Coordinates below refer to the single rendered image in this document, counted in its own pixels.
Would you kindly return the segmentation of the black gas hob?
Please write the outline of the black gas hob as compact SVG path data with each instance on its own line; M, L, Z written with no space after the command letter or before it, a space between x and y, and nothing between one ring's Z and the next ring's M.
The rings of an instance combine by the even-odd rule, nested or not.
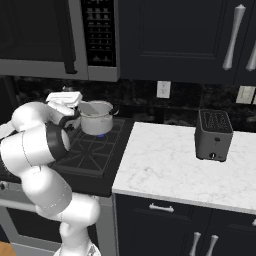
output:
M76 124L68 126L71 148L66 157L48 164L73 192L110 197L134 121L114 118L107 134L91 136Z

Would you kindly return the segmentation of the dark grey toaster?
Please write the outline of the dark grey toaster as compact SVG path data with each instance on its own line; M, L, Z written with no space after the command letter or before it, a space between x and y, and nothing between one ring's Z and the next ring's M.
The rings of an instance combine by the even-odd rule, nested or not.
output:
M198 159L225 162L232 138L233 128L225 111L199 110L194 134Z

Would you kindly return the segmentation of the dark wall cupboard door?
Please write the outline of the dark wall cupboard door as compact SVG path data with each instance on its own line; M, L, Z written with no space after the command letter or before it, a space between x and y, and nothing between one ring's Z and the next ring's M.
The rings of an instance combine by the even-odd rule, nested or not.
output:
M246 7L233 64L222 68L234 9ZM119 0L123 78L230 84L253 0Z
M246 70L254 43L256 42L256 0L250 12L249 22L243 39L242 50L239 57L238 67L234 80L235 85L256 86L256 69L249 72Z

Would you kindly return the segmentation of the white wall socket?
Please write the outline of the white wall socket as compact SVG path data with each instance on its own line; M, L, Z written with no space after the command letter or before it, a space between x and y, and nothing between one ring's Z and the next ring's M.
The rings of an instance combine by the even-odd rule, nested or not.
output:
M157 82L157 97L168 99L170 97L171 82L170 81L158 81Z

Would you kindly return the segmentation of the dark drawer front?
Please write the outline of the dark drawer front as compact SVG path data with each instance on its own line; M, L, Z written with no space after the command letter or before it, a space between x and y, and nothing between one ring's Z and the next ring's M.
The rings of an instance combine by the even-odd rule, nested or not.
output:
M256 234L256 215L220 210L207 207L195 207L191 219L191 231L205 234L207 231L219 235L226 230Z
M136 217L144 218L167 218L169 220L190 221L194 212L194 207L187 204L130 195L117 194L116 203L117 209L119 211L126 214L133 214ZM165 211L149 209L149 205L151 203L162 207L172 206L174 208L174 212L169 213Z

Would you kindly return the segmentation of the white cooking pot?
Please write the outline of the white cooking pot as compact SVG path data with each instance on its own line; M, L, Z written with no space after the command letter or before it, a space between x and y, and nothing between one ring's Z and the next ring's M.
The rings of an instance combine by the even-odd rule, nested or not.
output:
M81 129L88 135L104 135L113 128L113 116L120 106L106 101L81 101L78 105Z

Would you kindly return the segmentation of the steel microwave oven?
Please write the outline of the steel microwave oven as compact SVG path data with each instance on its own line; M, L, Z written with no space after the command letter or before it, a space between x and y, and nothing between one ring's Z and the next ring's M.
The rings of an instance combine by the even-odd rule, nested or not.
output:
M0 0L0 75L115 82L118 0L68 0L76 74L65 72L53 0Z

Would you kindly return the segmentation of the dark base cupboard door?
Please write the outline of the dark base cupboard door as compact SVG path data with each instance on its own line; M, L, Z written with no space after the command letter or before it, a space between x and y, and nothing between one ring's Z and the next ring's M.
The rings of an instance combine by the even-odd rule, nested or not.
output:
M190 230L191 220L136 217L119 210L117 226L120 256L189 256L196 232ZM196 256L200 254L203 235Z
M200 256L206 256L212 235L205 233ZM217 236L212 256L256 256L256 234L226 230Z

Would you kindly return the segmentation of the white light switch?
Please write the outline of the white light switch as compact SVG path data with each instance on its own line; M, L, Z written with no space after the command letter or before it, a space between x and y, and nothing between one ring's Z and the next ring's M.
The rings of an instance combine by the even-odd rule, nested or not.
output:
M254 96L255 88L253 86L240 86L237 94L236 102L238 104L251 104Z

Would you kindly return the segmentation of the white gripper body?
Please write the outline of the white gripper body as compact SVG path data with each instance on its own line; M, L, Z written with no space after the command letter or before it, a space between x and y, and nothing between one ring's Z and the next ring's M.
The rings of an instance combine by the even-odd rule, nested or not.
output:
M75 92L52 92L50 93L46 101L56 102L58 104L66 105L67 107L74 108L79 105L82 100L82 94L79 91Z

